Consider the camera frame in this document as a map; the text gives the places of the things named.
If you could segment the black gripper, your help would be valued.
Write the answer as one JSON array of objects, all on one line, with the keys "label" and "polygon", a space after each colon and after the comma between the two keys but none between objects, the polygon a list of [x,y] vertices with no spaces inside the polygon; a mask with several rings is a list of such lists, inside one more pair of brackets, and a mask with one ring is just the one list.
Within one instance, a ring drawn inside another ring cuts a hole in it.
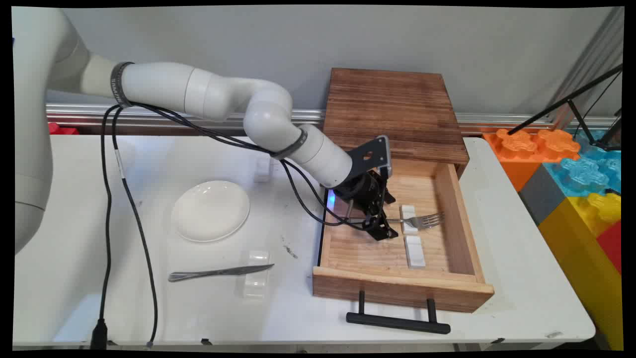
[{"label": "black gripper", "polygon": [[365,219],[363,230],[378,242],[393,239],[399,233],[389,226],[384,206],[396,201],[386,188],[386,175],[366,172],[334,188],[334,194],[348,203],[345,218],[350,219],[353,208],[361,210]]}]

